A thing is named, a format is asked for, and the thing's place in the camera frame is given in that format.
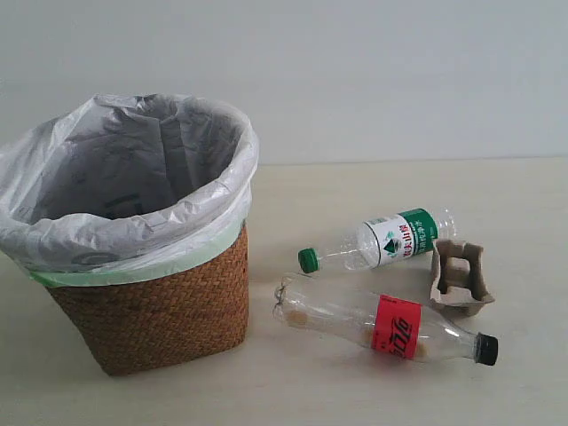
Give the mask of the green label water bottle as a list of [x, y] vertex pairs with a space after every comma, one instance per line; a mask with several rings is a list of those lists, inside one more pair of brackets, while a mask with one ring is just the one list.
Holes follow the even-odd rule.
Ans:
[[369, 219], [349, 231], [298, 251], [303, 272], [358, 272], [429, 253], [438, 239], [452, 239], [449, 209], [410, 209]]

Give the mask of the red label cola bottle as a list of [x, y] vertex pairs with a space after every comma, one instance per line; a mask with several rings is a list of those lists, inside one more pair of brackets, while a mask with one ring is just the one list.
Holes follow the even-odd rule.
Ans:
[[284, 276], [274, 296], [272, 314], [289, 327], [334, 335], [401, 359], [463, 358], [486, 366], [498, 359], [496, 337], [459, 327], [425, 304], [333, 288], [302, 274]]

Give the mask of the grey cardboard egg carton piece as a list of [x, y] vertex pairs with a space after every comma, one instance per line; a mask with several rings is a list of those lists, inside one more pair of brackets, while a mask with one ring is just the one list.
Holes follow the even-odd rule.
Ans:
[[434, 241], [430, 305], [435, 310], [471, 317], [495, 301], [485, 285], [483, 253], [482, 246], [467, 241]]

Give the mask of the white plastic bin liner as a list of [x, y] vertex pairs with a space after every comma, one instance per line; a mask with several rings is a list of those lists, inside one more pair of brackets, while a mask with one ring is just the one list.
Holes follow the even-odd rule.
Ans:
[[154, 280], [238, 238], [259, 140], [182, 95], [98, 95], [1, 150], [1, 250], [47, 287]]

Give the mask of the woven wicker waste basket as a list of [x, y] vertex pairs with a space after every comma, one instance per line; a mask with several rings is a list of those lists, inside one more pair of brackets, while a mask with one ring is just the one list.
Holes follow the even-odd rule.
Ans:
[[241, 344], [249, 323], [248, 232], [205, 264], [156, 280], [52, 288], [110, 376], [169, 367]]

